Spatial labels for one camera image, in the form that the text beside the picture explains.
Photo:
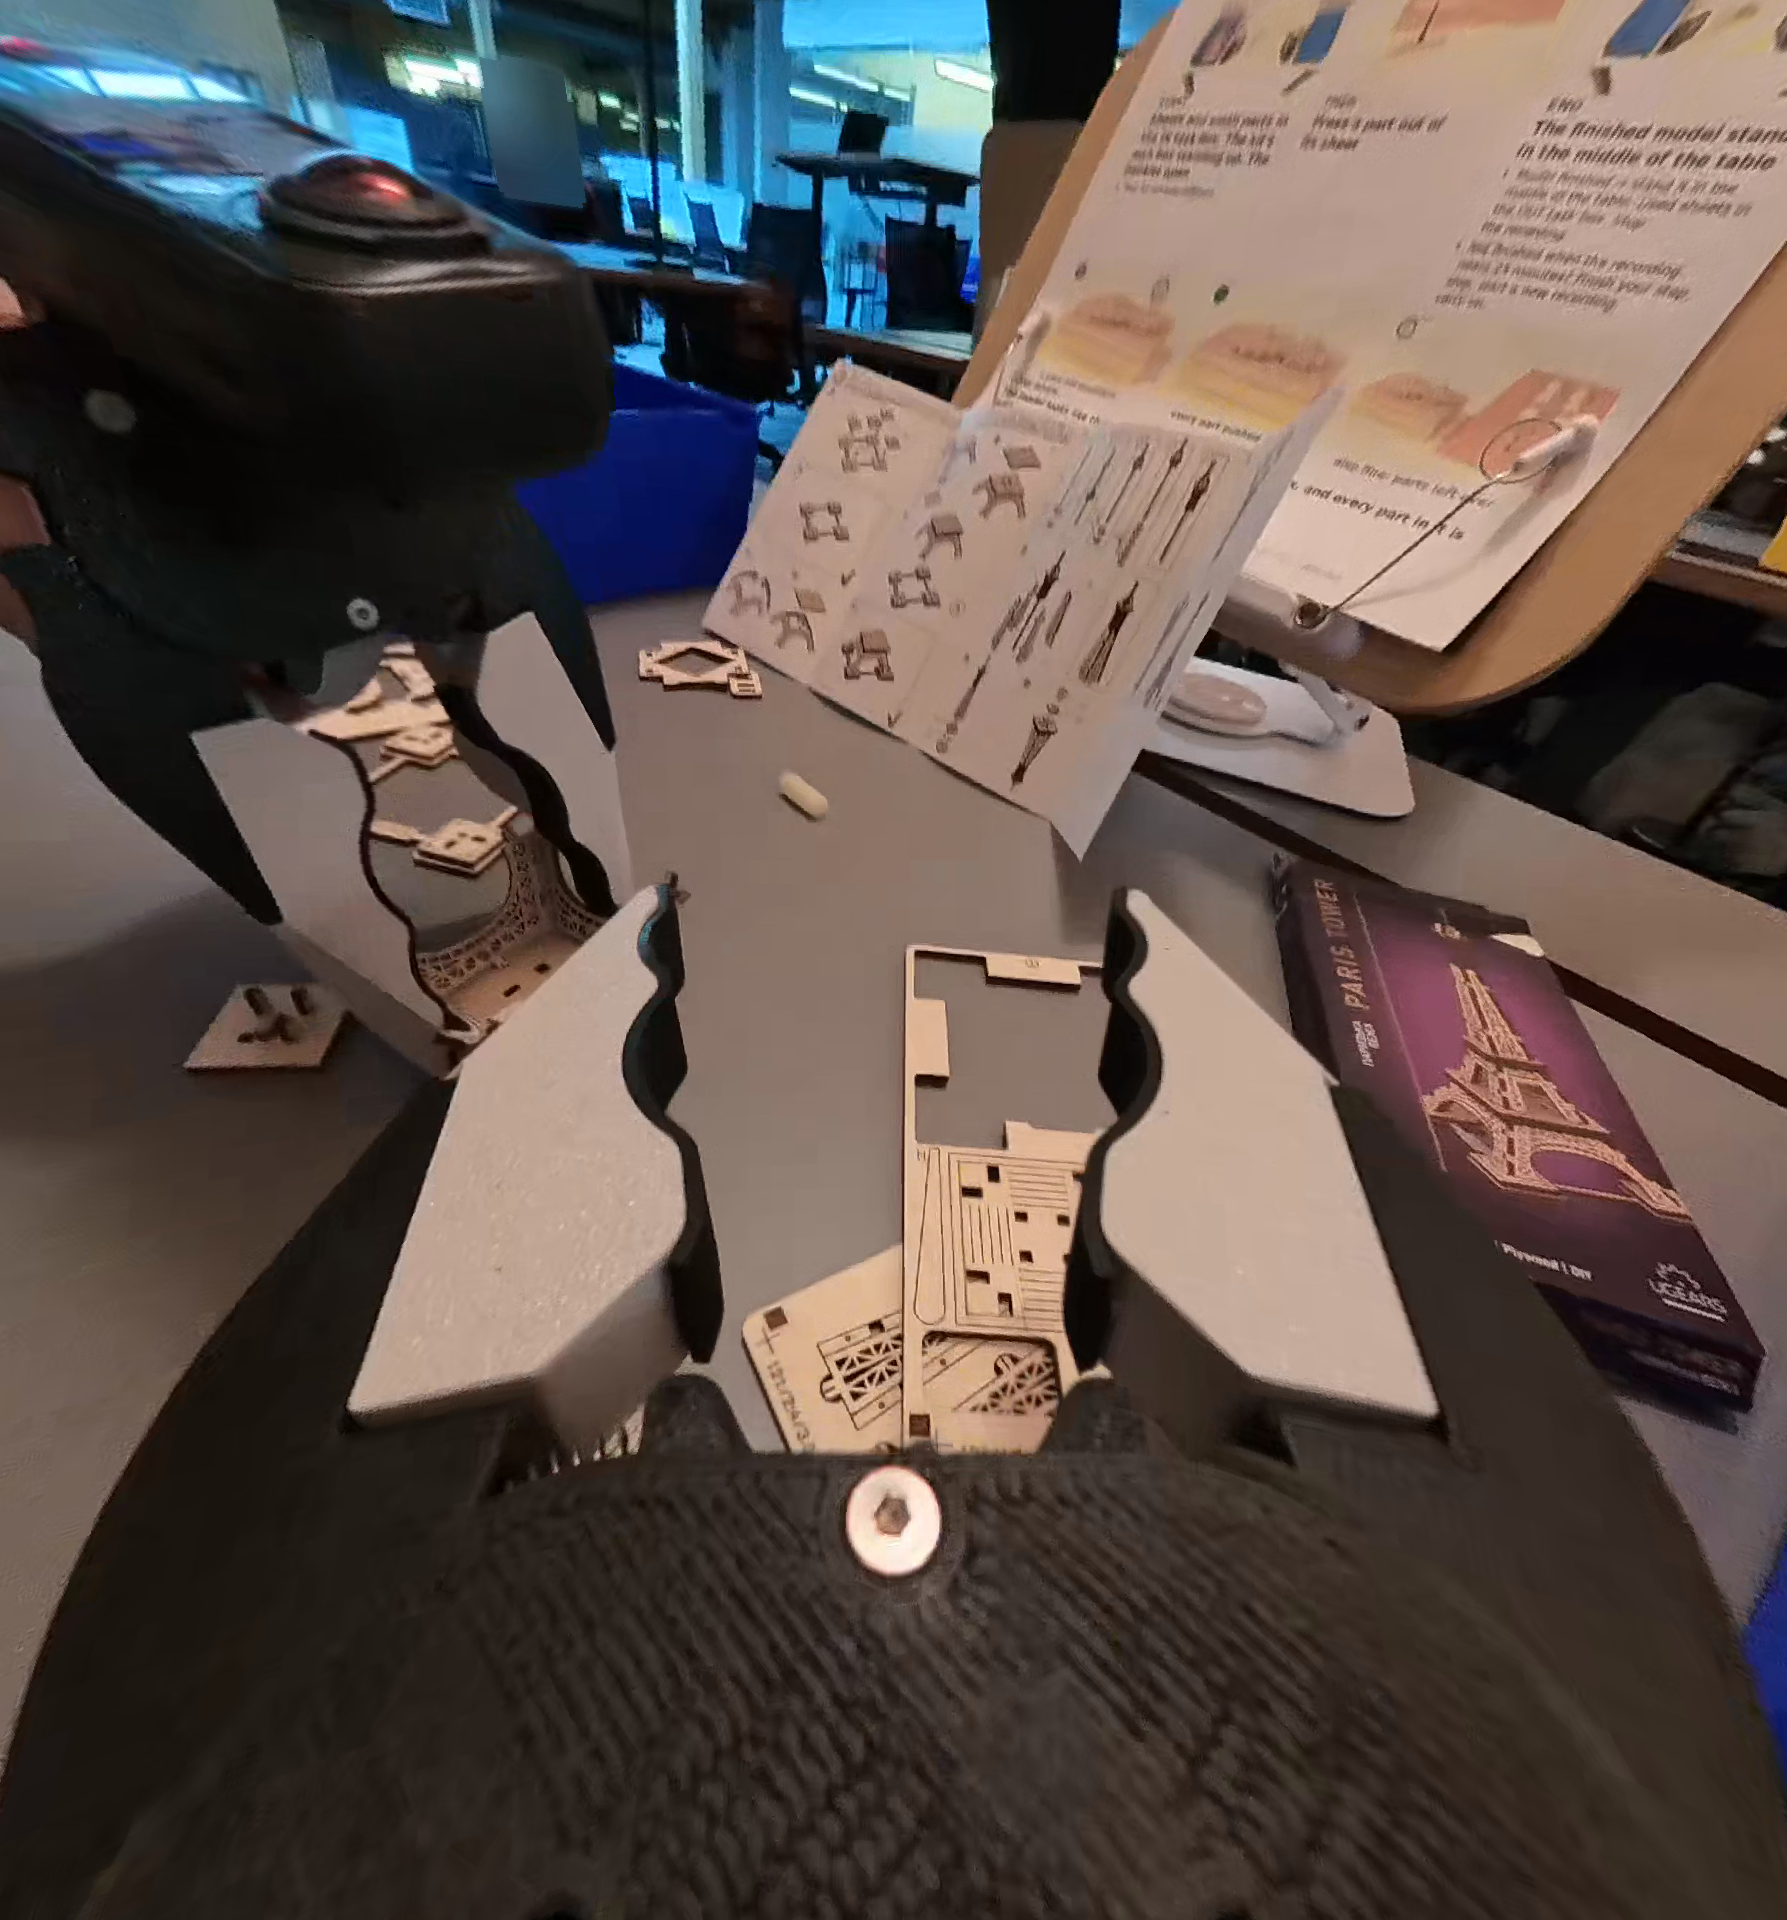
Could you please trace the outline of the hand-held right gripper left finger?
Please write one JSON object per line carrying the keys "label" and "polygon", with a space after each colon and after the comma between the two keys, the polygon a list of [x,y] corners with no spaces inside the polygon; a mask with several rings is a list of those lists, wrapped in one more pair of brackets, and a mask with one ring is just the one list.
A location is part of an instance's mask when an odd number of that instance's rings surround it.
{"label": "hand-held right gripper left finger", "polygon": [[567,1453],[623,1428],[723,1318],[667,881],[617,910],[451,1082],[375,1328],[359,1428],[517,1409]]}

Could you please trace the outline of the dark bags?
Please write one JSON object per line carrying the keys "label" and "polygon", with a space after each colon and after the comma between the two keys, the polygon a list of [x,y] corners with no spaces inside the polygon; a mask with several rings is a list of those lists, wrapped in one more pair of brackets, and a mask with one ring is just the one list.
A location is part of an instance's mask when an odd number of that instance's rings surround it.
{"label": "dark bags", "polygon": [[1787,915],[1787,687],[1532,692],[1406,738],[1444,773]]}

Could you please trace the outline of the purple puzzle box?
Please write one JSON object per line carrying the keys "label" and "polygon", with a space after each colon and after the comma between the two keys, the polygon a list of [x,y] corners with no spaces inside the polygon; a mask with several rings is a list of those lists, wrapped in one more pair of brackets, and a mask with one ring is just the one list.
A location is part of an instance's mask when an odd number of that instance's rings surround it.
{"label": "purple puzzle box", "polygon": [[1744,1417],[1764,1348],[1522,920],[1281,855],[1289,1023],[1608,1380]]}

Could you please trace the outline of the small square wooden plate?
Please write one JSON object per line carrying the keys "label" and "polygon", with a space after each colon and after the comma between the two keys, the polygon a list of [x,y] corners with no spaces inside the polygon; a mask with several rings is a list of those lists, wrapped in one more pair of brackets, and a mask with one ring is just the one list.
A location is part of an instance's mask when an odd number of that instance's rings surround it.
{"label": "small square wooden plate", "polygon": [[185,1056],[189,1075],[313,1072],[349,1020],[345,1003],[309,983],[237,986]]}

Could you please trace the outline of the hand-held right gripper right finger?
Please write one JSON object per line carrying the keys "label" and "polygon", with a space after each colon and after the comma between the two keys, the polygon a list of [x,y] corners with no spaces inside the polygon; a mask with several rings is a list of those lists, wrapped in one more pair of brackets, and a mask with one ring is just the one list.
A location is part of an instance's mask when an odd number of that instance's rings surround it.
{"label": "hand-held right gripper right finger", "polygon": [[1063,1322],[1177,1449],[1281,1417],[1428,1431],[1438,1403],[1335,1080],[1141,889],[1101,950],[1097,1080]]}

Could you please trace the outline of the wooden-edged table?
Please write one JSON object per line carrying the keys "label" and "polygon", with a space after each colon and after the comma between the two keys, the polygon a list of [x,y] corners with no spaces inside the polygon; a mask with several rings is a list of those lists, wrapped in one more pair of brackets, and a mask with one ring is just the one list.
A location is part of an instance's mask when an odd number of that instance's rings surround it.
{"label": "wooden-edged table", "polygon": [[857,329],[811,324],[805,348],[817,367],[853,362],[937,399],[951,399],[969,369],[973,341],[967,333],[931,329]]}

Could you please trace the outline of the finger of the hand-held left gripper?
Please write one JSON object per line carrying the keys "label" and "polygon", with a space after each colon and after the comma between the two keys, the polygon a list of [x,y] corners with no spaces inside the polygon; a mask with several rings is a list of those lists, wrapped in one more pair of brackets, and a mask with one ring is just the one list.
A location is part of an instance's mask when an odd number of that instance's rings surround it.
{"label": "finger of the hand-held left gripper", "polygon": [[433,649],[433,684],[479,778],[519,804],[587,910],[633,890],[617,732],[583,609],[523,613]]}
{"label": "finger of the hand-held left gripper", "polygon": [[415,930],[377,883],[359,759],[267,716],[191,740],[279,909],[281,945],[381,1042],[449,1077],[471,1032],[425,985]]}

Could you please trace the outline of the folded assembly booklet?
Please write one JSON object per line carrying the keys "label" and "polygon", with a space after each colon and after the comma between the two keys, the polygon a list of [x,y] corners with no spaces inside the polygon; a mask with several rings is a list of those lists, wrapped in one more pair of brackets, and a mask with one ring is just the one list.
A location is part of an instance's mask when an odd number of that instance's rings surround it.
{"label": "folded assembly booklet", "polygon": [[703,630],[1083,855],[1335,406],[1251,441],[965,410],[843,360]]}

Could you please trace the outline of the grey desk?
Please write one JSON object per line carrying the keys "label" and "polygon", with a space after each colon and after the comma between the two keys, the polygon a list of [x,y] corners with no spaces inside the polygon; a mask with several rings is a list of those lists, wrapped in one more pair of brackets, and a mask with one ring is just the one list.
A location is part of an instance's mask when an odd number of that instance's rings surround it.
{"label": "grey desk", "polygon": [[[683,598],[595,616],[633,855],[675,872],[699,1140],[727,1300],[713,1372],[773,1443],[739,1320],[901,1230],[905,946],[1095,950],[1149,893],[1275,1019],[1271,845],[1137,777],[1085,862],[789,684],[737,707],[633,684]],[[829,798],[783,804],[791,771]],[[0,1776],[71,1569],[159,1406],[421,1080],[355,1034],[329,1068],[181,1056],[281,948],[89,778],[0,633]]]}

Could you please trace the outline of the plywood sheet with rectangular cutout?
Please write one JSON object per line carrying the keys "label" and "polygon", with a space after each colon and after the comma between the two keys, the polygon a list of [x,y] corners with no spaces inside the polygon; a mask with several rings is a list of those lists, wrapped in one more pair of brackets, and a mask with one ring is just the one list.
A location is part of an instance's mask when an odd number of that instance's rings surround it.
{"label": "plywood sheet with rectangular cutout", "polygon": [[919,1140],[919,1092],[951,1078],[949,1006],[919,964],[969,964],[985,989],[1073,996],[1097,959],[905,948],[903,1383],[897,1449],[1029,1453],[1081,1378],[1065,1275],[1093,1132],[1009,1120],[1001,1145]]}

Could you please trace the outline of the blue plastic bin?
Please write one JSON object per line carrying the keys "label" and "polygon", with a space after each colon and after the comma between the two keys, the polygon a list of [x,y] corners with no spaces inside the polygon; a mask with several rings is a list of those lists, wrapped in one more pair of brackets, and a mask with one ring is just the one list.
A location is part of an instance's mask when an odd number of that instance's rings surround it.
{"label": "blue plastic bin", "polygon": [[759,410],[617,365],[605,444],[517,501],[587,611],[713,591],[745,536]]}

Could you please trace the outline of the printed instruction sheet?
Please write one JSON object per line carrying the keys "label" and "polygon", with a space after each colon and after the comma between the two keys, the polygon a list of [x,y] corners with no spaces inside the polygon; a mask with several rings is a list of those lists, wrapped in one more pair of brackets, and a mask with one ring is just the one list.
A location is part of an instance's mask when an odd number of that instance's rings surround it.
{"label": "printed instruction sheet", "polygon": [[1257,441],[1337,390],[1247,575],[1444,652],[1787,243],[1787,5],[1179,5],[1001,362]]}

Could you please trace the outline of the four-square wooden frame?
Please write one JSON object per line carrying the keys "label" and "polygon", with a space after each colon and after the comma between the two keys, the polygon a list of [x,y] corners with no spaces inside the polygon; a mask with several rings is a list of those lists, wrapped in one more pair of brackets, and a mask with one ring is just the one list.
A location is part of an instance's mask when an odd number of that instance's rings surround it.
{"label": "four-square wooden frame", "polygon": [[475,879],[507,856],[513,828],[521,824],[521,806],[493,803],[479,806],[479,815],[453,816],[429,828],[389,816],[379,798],[381,790],[401,775],[431,777],[449,767],[463,767],[463,759],[445,725],[425,725],[389,732],[375,740],[375,756],[367,765],[367,786],[375,806],[365,828],[369,846],[407,853],[415,867],[451,879]]}

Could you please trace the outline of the black standing desk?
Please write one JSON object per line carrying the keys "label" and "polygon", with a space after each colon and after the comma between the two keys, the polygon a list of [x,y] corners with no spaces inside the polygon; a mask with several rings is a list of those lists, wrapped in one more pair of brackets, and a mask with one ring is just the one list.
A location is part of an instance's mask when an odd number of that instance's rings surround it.
{"label": "black standing desk", "polygon": [[831,182],[843,182],[863,200],[917,202],[923,206],[925,229],[941,225],[941,210],[965,208],[979,185],[975,172],[913,157],[779,151],[771,158],[787,175],[809,181],[809,208],[819,225],[823,225],[825,189]]}

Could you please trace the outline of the black office chair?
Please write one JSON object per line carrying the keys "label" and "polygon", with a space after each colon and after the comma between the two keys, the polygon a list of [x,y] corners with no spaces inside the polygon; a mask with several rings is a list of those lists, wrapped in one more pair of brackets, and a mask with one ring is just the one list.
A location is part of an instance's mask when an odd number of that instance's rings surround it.
{"label": "black office chair", "polygon": [[971,333],[973,304],[963,297],[969,244],[953,229],[887,217],[881,263],[887,330]]}

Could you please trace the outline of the diamond wooden frame piece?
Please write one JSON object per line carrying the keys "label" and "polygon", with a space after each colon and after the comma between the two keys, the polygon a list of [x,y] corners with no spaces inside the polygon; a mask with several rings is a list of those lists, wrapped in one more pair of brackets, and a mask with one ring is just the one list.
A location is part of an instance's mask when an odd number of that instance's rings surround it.
{"label": "diamond wooden frame piece", "polygon": [[667,692],[723,692],[737,702],[761,701],[761,680],[733,642],[689,636],[639,651],[637,676]]}

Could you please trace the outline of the wooden tower base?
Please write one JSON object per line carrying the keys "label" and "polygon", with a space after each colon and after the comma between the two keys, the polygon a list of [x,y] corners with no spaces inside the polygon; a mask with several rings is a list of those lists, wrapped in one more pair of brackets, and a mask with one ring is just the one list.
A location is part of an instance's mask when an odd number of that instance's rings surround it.
{"label": "wooden tower base", "polygon": [[487,1040],[605,925],[567,881],[561,855],[537,828],[505,833],[507,898],[475,930],[415,945],[415,971],[449,1014],[449,1045]]}

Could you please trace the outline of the instruction sheet on wooden stand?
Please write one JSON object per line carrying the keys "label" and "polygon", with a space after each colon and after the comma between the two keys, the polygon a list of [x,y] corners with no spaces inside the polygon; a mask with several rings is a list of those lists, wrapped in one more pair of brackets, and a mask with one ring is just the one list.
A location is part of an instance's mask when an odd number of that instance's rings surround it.
{"label": "instruction sheet on wooden stand", "polygon": [[[959,402],[1009,395],[1001,362],[1023,343],[1029,302],[1177,6],[1119,63],[1015,257],[1007,263],[997,243],[985,243],[991,300]],[[1486,709],[1572,662],[1784,406],[1787,243],[1666,401],[1456,645],[1414,649],[1349,613],[1297,634],[1283,615],[1299,597],[1245,570],[1207,630],[1281,662],[1287,674],[1195,665],[1187,709],[1159,723],[1153,752],[1165,767],[1223,777],[1249,795],[1373,821],[1408,815],[1399,718]]]}

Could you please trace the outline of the plywood sheet with lattice parts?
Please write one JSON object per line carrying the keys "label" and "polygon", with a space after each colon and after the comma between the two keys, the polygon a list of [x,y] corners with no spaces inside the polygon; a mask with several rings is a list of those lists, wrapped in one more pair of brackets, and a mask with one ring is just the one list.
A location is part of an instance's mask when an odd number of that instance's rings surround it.
{"label": "plywood sheet with lattice parts", "polygon": [[899,1245],[755,1308],[741,1345],[787,1453],[897,1453],[905,1380]]}

